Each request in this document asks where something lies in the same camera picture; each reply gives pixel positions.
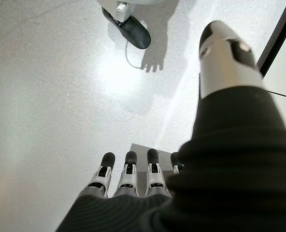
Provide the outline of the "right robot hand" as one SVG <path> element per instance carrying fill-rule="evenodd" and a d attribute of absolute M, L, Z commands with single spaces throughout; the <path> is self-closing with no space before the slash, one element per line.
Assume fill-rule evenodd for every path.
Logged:
<path fill-rule="evenodd" d="M 286 127 L 252 50 L 222 21 L 204 29 L 191 140 L 161 180 L 149 151 L 148 195 L 122 180 L 106 198 L 113 154 L 81 191 L 59 232 L 286 232 Z"/>

